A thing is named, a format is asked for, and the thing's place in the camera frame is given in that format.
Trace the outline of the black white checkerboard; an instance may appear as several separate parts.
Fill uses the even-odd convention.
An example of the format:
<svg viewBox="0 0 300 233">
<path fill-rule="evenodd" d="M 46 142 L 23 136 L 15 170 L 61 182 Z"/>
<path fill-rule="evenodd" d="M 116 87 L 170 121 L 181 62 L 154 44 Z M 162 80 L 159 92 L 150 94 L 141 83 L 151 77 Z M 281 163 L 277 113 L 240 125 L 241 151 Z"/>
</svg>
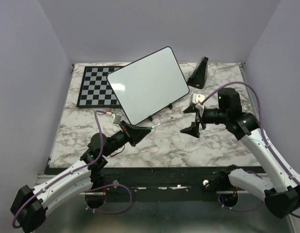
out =
<svg viewBox="0 0 300 233">
<path fill-rule="evenodd" d="M 107 75 L 120 66 L 87 66 L 84 68 L 79 91 L 78 108 L 120 108 L 114 91 L 107 81 Z"/>
</svg>

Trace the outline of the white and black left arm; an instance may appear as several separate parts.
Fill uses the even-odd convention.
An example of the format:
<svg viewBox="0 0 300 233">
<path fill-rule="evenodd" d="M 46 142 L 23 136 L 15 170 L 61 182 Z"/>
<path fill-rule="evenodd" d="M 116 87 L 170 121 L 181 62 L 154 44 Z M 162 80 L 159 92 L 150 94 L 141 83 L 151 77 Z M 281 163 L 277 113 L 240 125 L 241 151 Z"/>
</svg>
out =
<svg viewBox="0 0 300 233">
<path fill-rule="evenodd" d="M 107 164 L 105 157 L 127 143 L 136 146 L 151 132 L 150 127 L 133 126 L 124 120 L 119 126 L 120 131 L 112 136 L 102 132 L 94 134 L 80 159 L 57 176 L 33 188 L 21 187 L 10 208 L 14 216 L 12 227 L 30 233 L 41 226 L 47 212 L 64 199 L 88 190 L 99 191 L 102 179 L 97 175 Z"/>
</svg>

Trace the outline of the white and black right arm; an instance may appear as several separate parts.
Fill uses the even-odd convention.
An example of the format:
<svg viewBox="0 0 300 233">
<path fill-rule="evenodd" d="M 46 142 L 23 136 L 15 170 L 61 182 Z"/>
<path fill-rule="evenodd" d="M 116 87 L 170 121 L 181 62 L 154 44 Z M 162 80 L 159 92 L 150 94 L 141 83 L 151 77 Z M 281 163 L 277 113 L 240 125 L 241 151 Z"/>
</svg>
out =
<svg viewBox="0 0 300 233">
<path fill-rule="evenodd" d="M 242 111 L 240 95 L 235 89 L 221 88 L 217 96 L 218 108 L 209 109 L 203 104 L 204 95 L 192 94 L 183 113 L 195 113 L 195 120 L 180 132 L 198 138 L 199 128 L 205 129 L 207 124 L 225 125 L 227 131 L 254 155 L 270 180 L 231 165 L 212 180 L 204 180 L 204 189 L 216 192 L 239 187 L 262 200 L 277 218 L 293 213 L 300 208 L 300 175 L 272 148 L 258 119 Z"/>
</svg>

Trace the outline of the black triangular stand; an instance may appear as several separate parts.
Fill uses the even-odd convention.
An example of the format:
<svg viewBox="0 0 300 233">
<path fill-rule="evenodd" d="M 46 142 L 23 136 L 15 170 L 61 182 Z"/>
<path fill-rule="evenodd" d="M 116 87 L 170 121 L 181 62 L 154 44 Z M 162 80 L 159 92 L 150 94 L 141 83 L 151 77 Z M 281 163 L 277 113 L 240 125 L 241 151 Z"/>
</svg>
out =
<svg viewBox="0 0 300 233">
<path fill-rule="evenodd" d="M 205 87 L 207 77 L 208 77 L 208 57 L 202 57 L 201 60 L 196 64 L 193 72 L 187 80 L 187 85 L 203 89 Z"/>
</svg>

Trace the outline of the white whiteboard black frame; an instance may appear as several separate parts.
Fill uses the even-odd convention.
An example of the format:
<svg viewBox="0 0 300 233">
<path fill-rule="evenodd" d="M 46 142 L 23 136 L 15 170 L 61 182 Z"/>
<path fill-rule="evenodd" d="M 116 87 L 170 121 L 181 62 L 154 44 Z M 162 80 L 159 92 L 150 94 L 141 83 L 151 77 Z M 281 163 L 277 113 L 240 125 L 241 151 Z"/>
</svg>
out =
<svg viewBox="0 0 300 233">
<path fill-rule="evenodd" d="M 132 125 L 189 94 L 186 79 L 169 46 L 108 74 L 107 81 Z"/>
</svg>

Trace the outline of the green white marker pen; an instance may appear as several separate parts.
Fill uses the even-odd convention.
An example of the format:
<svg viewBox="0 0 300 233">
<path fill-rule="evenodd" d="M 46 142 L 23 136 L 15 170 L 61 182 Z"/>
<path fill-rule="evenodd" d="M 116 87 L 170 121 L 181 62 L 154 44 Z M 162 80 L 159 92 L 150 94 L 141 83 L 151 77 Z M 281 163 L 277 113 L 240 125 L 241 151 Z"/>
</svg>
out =
<svg viewBox="0 0 300 233">
<path fill-rule="evenodd" d="M 147 127 L 147 129 L 148 129 L 148 130 L 154 130 L 154 129 L 156 129 L 157 127 L 162 126 L 162 125 L 163 125 L 163 123 L 158 123 L 158 124 L 155 124 L 155 125 L 153 125 L 153 126 Z"/>
</svg>

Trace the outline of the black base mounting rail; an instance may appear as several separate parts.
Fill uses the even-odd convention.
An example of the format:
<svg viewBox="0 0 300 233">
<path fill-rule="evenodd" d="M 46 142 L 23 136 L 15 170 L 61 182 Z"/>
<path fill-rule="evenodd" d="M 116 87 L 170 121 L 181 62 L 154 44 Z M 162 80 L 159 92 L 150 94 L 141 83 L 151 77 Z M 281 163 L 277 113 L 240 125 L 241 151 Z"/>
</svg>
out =
<svg viewBox="0 0 300 233">
<path fill-rule="evenodd" d="M 228 173 L 236 165 L 221 167 L 104 168 L 96 177 L 94 188 L 110 185 L 103 192 L 86 194 L 91 206 L 106 202 L 216 201 L 217 192 L 232 192 Z M 118 182 L 128 187 L 114 187 Z"/>
</svg>

